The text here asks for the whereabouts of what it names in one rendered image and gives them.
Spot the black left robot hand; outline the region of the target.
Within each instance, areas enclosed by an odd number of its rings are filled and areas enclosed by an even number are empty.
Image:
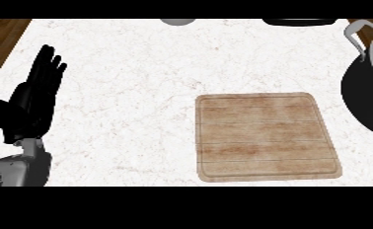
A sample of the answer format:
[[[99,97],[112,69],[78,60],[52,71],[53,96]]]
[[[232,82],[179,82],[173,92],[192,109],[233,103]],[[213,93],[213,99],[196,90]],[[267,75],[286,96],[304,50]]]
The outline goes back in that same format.
[[[24,138],[42,138],[49,132],[65,69],[55,48],[44,45],[27,81],[16,86],[11,100],[0,100],[0,129],[6,144]]]

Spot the brown wooden cutting board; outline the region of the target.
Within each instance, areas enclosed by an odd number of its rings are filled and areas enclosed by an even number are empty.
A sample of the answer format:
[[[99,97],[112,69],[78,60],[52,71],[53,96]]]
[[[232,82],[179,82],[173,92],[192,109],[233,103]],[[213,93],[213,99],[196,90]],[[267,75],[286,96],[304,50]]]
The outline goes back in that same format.
[[[195,100],[196,171],[207,182],[335,179],[341,163],[308,93]]]

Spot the grey round object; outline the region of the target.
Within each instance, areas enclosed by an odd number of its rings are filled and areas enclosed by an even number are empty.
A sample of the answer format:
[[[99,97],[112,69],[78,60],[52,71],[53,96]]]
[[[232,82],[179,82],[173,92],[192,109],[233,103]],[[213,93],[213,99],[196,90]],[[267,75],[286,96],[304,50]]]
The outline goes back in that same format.
[[[170,26],[186,26],[195,19],[161,19],[161,21]]]

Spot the black flat object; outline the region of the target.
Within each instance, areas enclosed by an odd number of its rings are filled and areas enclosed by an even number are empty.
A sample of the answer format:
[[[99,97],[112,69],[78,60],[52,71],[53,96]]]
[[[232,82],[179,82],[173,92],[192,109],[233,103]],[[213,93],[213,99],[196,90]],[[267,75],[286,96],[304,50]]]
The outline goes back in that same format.
[[[263,19],[272,26],[313,27],[332,25],[336,19]]]

